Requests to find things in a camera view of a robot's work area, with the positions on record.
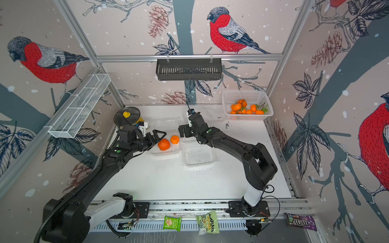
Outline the large orange container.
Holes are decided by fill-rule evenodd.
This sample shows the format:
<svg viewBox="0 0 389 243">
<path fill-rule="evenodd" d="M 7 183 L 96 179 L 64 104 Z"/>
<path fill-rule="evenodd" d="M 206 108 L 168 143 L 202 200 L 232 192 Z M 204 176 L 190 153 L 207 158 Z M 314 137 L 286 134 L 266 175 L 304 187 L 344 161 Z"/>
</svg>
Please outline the large orange container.
<svg viewBox="0 0 389 243">
<path fill-rule="evenodd" d="M 169 140 L 167 139 L 162 139 L 159 143 L 158 143 L 158 148 L 160 151 L 166 151 L 170 148 L 170 142 Z"/>
</svg>

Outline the white plastic basket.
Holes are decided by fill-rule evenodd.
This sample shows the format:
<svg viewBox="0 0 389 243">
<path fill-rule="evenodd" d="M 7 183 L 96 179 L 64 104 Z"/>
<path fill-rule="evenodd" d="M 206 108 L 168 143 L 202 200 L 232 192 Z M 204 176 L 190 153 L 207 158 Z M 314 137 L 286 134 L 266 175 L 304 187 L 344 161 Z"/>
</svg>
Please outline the white plastic basket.
<svg viewBox="0 0 389 243">
<path fill-rule="evenodd" d="M 222 104 L 228 119 L 265 120 L 274 115 L 270 100 L 262 91 L 225 91 Z"/>
</svg>

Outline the reddish orange container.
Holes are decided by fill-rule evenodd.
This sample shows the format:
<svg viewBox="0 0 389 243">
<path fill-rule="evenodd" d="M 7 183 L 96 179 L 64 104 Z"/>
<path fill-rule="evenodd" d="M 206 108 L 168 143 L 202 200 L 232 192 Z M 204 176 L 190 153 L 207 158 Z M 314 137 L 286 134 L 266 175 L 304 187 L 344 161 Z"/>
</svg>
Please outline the reddish orange container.
<svg viewBox="0 0 389 243">
<path fill-rule="evenodd" d="M 240 103 L 242 105 L 242 107 L 247 107 L 247 102 L 245 99 L 239 100 L 238 103 Z"/>
</svg>

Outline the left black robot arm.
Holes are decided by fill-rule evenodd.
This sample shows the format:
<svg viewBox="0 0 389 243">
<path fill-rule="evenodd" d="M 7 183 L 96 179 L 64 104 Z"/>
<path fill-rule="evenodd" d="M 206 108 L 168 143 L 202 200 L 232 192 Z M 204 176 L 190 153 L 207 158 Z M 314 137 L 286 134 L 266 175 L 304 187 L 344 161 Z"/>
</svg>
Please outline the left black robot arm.
<svg viewBox="0 0 389 243">
<path fill-rule="evenodd" d="M 115 142 L 103 154 L 97 168 L 60 200 L 51 199 L 46 203 L 43 222 L 34 242 L 83 242 L 93 228 L 92 217 L 85 213 L 94 197 L 129 160 L 152 149 L 166 135 L 166 132 L 159 130 L 143 134 L 136 125 L 118 130 Z"/>
</svg>

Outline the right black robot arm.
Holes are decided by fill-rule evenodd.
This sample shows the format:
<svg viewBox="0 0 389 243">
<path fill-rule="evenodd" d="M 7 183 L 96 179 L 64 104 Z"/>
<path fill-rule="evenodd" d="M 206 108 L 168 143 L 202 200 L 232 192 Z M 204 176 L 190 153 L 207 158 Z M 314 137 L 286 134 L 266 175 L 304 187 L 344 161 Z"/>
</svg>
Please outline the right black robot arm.
<svg viewBox="0 0 389 243">
<path fill-rule="evenodd" d="M 194 109 L 188 109 L 187 114 L 188 124 L 178 128 L 181 138 L 194 137 L 199 144 L 220 149 L 243 165 L 249 186 L 242 197 L 241 208 L 228 212 L 238 216 L 267 216 L 262 196 L 278 168 L 265 145 L 248 144 L 226 135 L 216 127 L 209 127 L 201 114 Z"/>
</svg>

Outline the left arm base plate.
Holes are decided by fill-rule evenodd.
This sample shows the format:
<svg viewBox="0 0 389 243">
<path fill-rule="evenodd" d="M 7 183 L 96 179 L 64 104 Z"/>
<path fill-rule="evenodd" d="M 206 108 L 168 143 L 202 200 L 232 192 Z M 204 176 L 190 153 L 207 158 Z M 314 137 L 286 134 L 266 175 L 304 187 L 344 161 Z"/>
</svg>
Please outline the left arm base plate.
<svg viewBox="0 0 389 243">
<path fill-rule="evenodd" d="M 149 209 L 149 202 L 135 201 L 132 206 L 125 206 L 123 212 L 110 217 L 110 219 L 146 219 Z"/>
</svg>

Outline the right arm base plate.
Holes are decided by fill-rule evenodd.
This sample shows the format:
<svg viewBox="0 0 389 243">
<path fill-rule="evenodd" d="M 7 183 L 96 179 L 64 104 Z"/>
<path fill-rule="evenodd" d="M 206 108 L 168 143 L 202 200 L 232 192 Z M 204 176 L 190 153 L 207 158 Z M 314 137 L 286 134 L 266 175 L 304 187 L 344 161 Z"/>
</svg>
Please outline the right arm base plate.
<svg viewBox="0 0 389 243">
<path fill-rule="evenodd" d="M 246 201 L 236 200 L 228 202 L 225 211 L 230 217 L 270 217 L 267 201 L 261 200 L 256 206 L 250 206 Z"/>
</svg>

